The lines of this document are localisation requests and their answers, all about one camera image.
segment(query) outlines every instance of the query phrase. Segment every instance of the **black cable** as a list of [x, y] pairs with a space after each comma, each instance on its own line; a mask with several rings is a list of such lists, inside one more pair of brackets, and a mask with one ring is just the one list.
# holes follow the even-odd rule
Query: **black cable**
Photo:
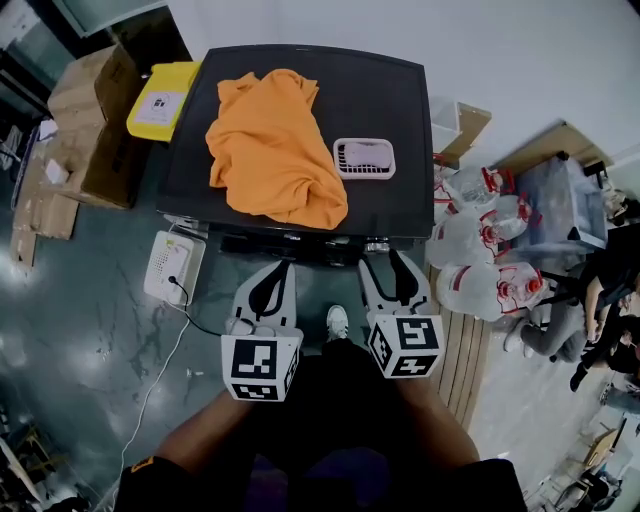
[[195, 322], [195, 320], [189, 316], [189, 313], [187, 313], [187, 304], [189, 303], [189, 292], [187, 292], [187, 290], [184, 289], [184, 286], [182, 286], [174, 276], [170, 276], [168, 281], [171, 284], [175, 284], [176, 286], [179, 286], [180, 289], [182, 290], [182, 292], [184, 293], [184, 295], [186, 297], [186, 299], [184, 301], [184, 314], [187, 316], [189, 321], [194, 325], [194, 327], [200, 329], [202, 332], [206, 332], [207, 334], [212, 334], [213, 336], [222, 336], [222, 334], [220, 334], [220, 333], [217, 333], [217, 332], [214, 332], [214, 331], [209, 331], [208, 329], [205, 329], [204, 327], [200, 327]]

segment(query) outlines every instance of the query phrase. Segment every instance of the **water bottle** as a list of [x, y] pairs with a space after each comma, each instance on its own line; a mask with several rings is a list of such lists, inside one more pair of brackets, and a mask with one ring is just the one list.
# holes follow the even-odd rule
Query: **water bottle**
[[459, 203], [459, 209], [475, 207], [481, 211], [490, 210], [500, 196], [505, 182], [507, 193], [514, 189], [513, 177], [509, 171], [489, 170], [486, 167], [461, 169], [446, 181], [455, 191], [454, 200]]
[[500, 196], [495, 208], [483, 215], [480, 220], [490, 223], [493, 235], [498, 242], [512, 240], [524, 233], [533, 217], [533, 208], [523, 197], [514, 195]]
[[533, 308], [546, 290], [540, 273], [528, 263], [447, 265], [436, 281], [443, 307], [494, 322], [520, 308]]
[[504, 254], [498, 251], [499, 242], [493, 227], [483, 223], [474, 209], [467, 209], [439, 222], [425, 250], [429, 263], [441, 269], [448, 263], [493, 263]]

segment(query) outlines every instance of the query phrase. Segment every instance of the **black shirt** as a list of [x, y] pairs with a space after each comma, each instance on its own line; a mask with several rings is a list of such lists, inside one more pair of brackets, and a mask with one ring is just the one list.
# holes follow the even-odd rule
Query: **black shirt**
[[637, 255], [611, 250], [599, 252], [580, 275], [578, 299], [585, 305], [587, 287], [597, 277], [603, 288], [596, 305], [598, 312], [634, 292], [638, 273], [640, 257]]
[[[144, 461], [127, 468], [122, 474], [120, 490], [116, 502], [116, 512], [140, 512], [141, 510], [184, 510], [184, 511], [226, 511], [245, 510], [494, 510], [509, 512], [526, 512], [524, 500], [516, 474], [511, 462], [492, 459], [476, 462], [455, 471], [430, 478], [416, 486], [415, 493], [407, 501], [403, 496], [403, 505], [393, 498], [383, 498], [362, 507], [354, 499], [348, 485], [336, 485], [336, 480], [324, 479], [315, 485], [305, 484], [304, 479], [289, 483], [288, 491], [274, 481], [266, 488], [265, 479], [269, 472], [264, 468], [257, 472], [254, 469], [253, 479], [262, 485], [262, 494], [256, 500], [255, 491], [248, 485], [246, 495], [240, 507], [233, 506], [223, 499], [223, 489], [216, 488], [216, 481], [203, 481], [187, 473], [184, 469], [160, 457], [149, 457]], [[314, 493], [311, 499], [291, 495], [297, 493]]]

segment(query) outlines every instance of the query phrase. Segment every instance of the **red bottle cap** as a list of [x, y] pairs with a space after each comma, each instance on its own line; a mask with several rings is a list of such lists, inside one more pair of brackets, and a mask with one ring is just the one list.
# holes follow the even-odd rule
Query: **red bottle cap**
[[542, 288], [542, 283], [539, 279], [532, 279], [527, 283], [527, 291], [531, 293], [537, 292], [540, 288]]

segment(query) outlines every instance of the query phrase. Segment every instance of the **black and white marker cube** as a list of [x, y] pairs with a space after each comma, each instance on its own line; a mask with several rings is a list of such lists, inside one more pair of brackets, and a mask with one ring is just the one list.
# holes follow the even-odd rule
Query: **black and white marker cube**
[[367, 345], [387, 379], [427, 377], [444, 352], [440, 315], [376, 315]]
[[300, 338], [222, 336], [222, 378], [236, 400], [282, 402], [298, 368]]

